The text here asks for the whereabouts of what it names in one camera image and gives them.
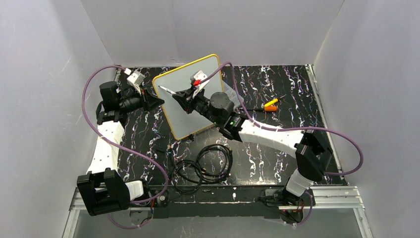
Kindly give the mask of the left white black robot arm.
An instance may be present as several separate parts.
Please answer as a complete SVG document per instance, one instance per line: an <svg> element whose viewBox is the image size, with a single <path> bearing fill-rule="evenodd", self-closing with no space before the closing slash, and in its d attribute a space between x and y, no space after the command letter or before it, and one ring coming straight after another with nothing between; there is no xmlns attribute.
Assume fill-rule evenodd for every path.
<svg viewBox="0 0 420 238"><path fill-rule="evenodd" d="M128 113L138 109L150 112L164 100L152 95L143 83L120 87L109 81L100 85L102 101L96 109L97 129L111 142L97 139L92 162L85 175L77 178L77 188L91 216L129 208L132 201L151 197L145 180L124 182L117 172L119 148Z"/></svg>

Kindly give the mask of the yellow framed whiteboard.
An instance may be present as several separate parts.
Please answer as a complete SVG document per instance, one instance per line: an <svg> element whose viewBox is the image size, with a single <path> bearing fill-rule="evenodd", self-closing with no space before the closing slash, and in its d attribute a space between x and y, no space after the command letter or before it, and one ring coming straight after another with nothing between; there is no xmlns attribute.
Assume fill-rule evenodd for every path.
<svg viewBox="0 0 420 238"><path fill-rule="evenodd" d="M164 100L162 109L176 140L187 138L214 123L193 109L193 103L223 92L223 80L218 72L203 82L220 66L218 55L211 54L156 76L152 80L157 96Z"/></svg>

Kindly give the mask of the black white marker pen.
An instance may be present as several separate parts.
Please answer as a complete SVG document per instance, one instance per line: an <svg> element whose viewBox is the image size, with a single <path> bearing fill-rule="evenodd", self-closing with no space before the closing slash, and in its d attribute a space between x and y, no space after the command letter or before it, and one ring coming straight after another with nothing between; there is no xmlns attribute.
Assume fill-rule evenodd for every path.
<svg viewBox="0 0 420 238"><path fill-rule="evenodd" d="M165 92L168 92L169 94L175 94L175 92L174 91L172 91L172 90L170 90L170 89L168 89L168 88L166 88L166 87L164 87L164 86L160 86L159 85L159 88L161 88L162 90L164 90Z"/></svg>

